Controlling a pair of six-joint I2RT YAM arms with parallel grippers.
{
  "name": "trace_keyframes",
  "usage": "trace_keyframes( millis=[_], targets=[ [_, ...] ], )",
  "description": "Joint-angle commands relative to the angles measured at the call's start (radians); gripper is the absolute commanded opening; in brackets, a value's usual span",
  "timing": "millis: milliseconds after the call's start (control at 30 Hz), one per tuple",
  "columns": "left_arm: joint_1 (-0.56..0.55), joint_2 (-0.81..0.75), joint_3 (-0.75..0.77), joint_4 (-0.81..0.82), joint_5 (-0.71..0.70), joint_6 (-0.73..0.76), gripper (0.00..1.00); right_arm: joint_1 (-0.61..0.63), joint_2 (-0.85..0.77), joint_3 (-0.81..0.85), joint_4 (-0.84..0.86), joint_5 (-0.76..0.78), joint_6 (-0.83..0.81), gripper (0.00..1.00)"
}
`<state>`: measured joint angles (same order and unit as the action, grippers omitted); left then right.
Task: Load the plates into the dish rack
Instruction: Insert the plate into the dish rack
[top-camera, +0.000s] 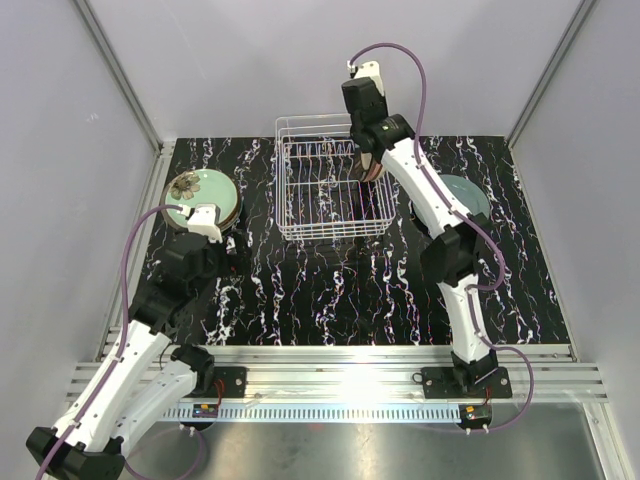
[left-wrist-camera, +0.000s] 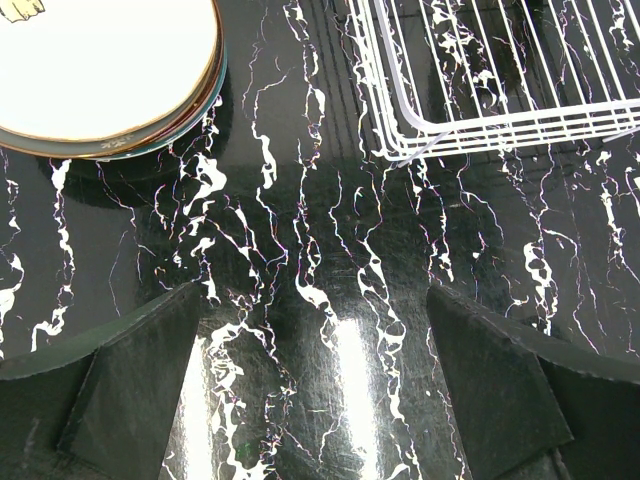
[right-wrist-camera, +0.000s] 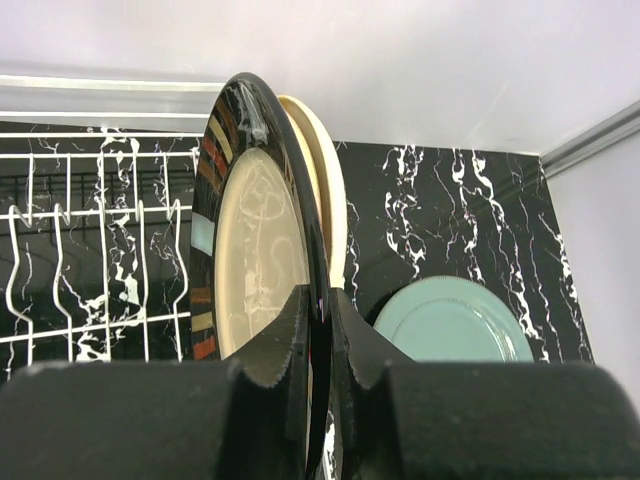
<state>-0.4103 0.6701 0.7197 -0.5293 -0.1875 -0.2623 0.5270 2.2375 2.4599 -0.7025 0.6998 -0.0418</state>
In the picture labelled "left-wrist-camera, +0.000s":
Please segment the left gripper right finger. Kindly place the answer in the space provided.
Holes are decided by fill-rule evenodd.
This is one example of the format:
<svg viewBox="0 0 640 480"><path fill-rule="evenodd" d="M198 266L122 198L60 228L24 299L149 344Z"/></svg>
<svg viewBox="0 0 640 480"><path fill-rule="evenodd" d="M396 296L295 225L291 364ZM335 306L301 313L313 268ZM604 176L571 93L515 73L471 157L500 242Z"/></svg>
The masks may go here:
<svg viewBox="0 0 640 480"><path fill-rule="evenodd" d="M425 308L474 478L638 478L638 362L547 336L448 287L430 287Z"/></svg>

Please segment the green plate with flower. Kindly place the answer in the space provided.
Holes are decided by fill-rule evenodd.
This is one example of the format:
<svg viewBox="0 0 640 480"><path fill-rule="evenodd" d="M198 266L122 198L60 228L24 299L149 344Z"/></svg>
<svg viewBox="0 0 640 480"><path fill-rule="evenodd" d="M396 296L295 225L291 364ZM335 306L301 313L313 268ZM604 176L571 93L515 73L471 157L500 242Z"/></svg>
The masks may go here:
<svg viewBox="0 0 640 480"><path fill-rule="evenodd" d="M4 1L1 128L85 141L151 125L195 94L219 33L211 1Z"/></svg>

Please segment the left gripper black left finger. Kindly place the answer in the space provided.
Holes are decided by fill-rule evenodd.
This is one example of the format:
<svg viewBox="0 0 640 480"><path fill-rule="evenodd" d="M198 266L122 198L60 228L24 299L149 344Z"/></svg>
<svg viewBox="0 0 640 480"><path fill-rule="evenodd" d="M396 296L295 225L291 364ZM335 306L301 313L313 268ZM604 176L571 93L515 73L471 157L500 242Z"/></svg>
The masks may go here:
<svg viewBox="0 0 640 480"><path fill-rule="evenodd" d="M2 478L158 478L199 320L186 283L2 361Z"/></svg>

